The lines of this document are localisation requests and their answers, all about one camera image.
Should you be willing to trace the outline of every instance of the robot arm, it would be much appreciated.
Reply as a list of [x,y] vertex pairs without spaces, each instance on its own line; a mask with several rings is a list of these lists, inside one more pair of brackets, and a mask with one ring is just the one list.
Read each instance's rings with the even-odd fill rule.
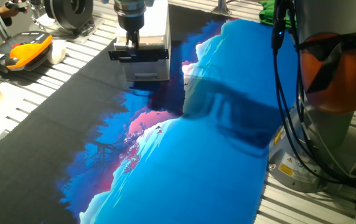
[[145,0],[115,0],[115,11],[119,25],[127,31],[127,44],[139,47],[139,30],[144,25]]

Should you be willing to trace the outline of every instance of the slotted metal table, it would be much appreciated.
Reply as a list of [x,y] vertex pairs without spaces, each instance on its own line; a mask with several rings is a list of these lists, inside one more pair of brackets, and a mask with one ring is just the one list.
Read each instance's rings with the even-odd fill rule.
[[[210,12],[218,5],[218,0],[169,0],[169,3]],[[254,22],[260,22],[258,14],[263,9],[251,1],[232,2],[228,8],[232,17]],[[20,98],[13,106],[15,109],[1,118],[0,140],[115,38],[118,22],[113,3],[102,4],[94,0],[93,15],[104,19],[105,23],[85,44],[66,42],[68,55],[62,63],[52,65],[45,62],[34,71],[16,72],[10,79],[2,80],[3,87]],[[356,127],[356,113],[351,125]],[[353,224],[356,223],[355,199],[356,189],[346,186],[334,193],[295,192],[267,173],[255,223]]]

